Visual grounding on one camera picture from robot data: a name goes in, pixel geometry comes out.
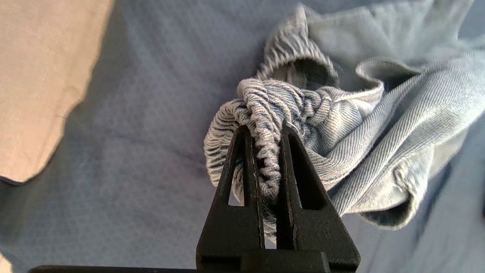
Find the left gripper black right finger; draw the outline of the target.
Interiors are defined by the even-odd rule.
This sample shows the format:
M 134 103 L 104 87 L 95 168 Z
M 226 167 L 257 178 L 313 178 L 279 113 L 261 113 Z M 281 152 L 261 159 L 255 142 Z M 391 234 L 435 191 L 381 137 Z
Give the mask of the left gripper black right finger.
M 285 126 L 280 142 L 277 261 L 285 271 L 357 271 L 360 254 L 303 143 Z

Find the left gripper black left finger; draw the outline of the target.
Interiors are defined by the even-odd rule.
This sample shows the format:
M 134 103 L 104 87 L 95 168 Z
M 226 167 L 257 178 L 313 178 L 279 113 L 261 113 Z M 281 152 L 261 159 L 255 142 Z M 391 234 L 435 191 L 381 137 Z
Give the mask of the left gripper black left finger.
M 231 206 L 229 197 L 239 158 L 242 162 L 244 205 Z M 248 127 L 241 126 L 229 145 L 211 209 L 196 247 L 196 268 L 199 271 L 244 271 L 244 256 L 264 248 L 254 143 Z

